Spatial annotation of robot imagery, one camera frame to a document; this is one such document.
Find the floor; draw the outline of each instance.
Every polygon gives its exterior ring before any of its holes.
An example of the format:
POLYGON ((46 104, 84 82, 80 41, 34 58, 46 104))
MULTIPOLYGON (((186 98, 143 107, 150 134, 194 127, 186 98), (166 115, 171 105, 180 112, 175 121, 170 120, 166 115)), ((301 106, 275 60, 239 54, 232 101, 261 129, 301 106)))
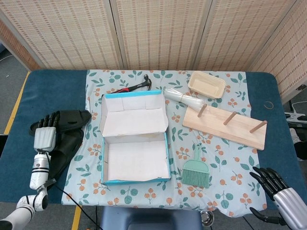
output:
MULTIPOLYGON (((10 53, 5 50, 0 54, 0 60, 9 56, 10 53)), ((12 109, 15 105, 21 86, 24 82, 24 78, 27 74, 27 70, 14 58, 8 57, 3 61, 0 61, 0 134, 4 132, 6 124, 10 118, 12 109)), ((307 90, 300 93, 295 97, 292 102, 307 100, 307 90)), ((290 108, 288 105, 284 107, 285 111, 290 108)), ((295 105, 295 109, 298 113, 307 114, 307 103, 301 103, 295 105)), ((300 162, 305 178, 307 178, 307 161, 300 162)), ((0 202, 0 219, 9 215, 15 210, 16 204, 13 203, 1 203, 0 202)), ((101 218, 103 207, 98 207, 98 220, 101 218)), ((93 219, 95 219, 95 207, 84 207, 86 213, 93 219)), ((75 206, 62 206, 57 204, 50 204, 48 208, 43 212, 37 212, 34 219, 26 226, 26 230, 68 230, 71 229, 73 217, 75 212, 75 206)), ((277 216, 278 212, 275 210, 265 210, 264 215, 277 216)), ((243 218, 228 218, 221 214, 219 211, 214 212, 215 221, 212 226, 213 230, 248 230, 248 229, 267 229, 267 230, 284 230, 288 229, 285 226, 273 225, 264 223, 253 215, 246 216, 246 220, 252 226, 250 227, 243 218)), ((94 230, 94 224, 84 215, 81 214, 79 223, 80 230, 86 230, 87 228, 94 230)))

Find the dustpan handle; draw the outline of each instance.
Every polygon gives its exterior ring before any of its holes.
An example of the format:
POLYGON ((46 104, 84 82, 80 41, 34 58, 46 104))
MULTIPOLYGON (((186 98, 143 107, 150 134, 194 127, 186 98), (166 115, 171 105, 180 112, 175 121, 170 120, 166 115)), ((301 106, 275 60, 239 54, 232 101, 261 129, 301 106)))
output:
POLYGON ((199 146, 199 145, 196 145, 194 160, 196 160, 196 161, 199 161, 199 160, 200 160, 200 151, 201 151, 200 146, 199 146))

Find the robotic hand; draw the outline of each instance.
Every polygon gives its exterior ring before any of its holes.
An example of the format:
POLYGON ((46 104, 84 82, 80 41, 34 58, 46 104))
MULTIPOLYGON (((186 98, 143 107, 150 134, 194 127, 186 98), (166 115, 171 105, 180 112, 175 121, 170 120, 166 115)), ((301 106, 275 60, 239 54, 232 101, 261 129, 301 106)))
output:
POLYGON ((252 207, 250 211, 264 222, 288 225, 292 230, 307 230, 307 206, 297 192, 273 169, 253 167, 253 170, 259 175, 249 174, 261 184, 282 217, 266 217, 252 207))
POLYGON ((31 174, 30 188, 37 191, 36 195, 23 196, 17 203, 16 210, 7 218, 0 220, 1 230, 22 230, 33 218, 34 213, 43 211, 48 206, 47 187, 54 184, 55 179, 48 181, 51 152, 56 143, 56 126, 59 114, 52 113, 41 119, 35 131, 34 163, 31 174))

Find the wooden peg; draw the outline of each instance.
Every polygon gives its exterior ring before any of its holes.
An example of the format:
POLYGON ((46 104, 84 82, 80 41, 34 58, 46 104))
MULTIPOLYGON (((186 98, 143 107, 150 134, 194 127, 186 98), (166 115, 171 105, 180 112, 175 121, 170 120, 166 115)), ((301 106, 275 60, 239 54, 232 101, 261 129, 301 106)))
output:
POLYGON ((224 126, 228 124, 228 122, 236 115, 236 112, 233 112, 225 121, 224 126))
POLYGON ((205 108, 207 107, 207 104, 204 104, 200 110, 200 112, 198 113, 197 117, 201 117, 202 112, 205 110, 205 108))
POLYGON ((261 128, 262 126, 264 126, 265 124, 267 124, 267 121, 262 121, 259 125, 257 125, 256 127, 252 128, 249 132, 253 133, 255 132, 257 129, 261 128))

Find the floral tablecloth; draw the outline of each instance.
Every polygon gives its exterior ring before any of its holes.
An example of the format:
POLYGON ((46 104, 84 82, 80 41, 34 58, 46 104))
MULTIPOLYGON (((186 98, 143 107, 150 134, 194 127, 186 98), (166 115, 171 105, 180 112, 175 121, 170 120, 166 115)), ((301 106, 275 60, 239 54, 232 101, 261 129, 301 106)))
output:
MULTIPOLYGON (((175 88, 228 111, 250 116, 248 88, 244 72, 204 71, 226 81, 220 99, 208 99, 188 88, 192 71, 164 70, 88 70, 86 79, 86 110, 92 120, 85 127, 83 144, 70 163, 64 190, 81 205, 160 207, 169 209, 219 209, 230 217, 250 213, 249 207, 266 208, 265 193, 249 172, 259 167, 256 149, 182 126, 186 106, 165 99, 169 119, 167 137, 171 180, 159 183, 106 186, 101 184, 101 145, 99 131, 101 95, 144 81, 152 80, 152 89, 175 88), (182 184, 182 168, 193 159, 195 145, 201 146, 201 160, 209 165, 210 187, 182 184)), ((73 205, 63 194, 62 204, 73 205)))

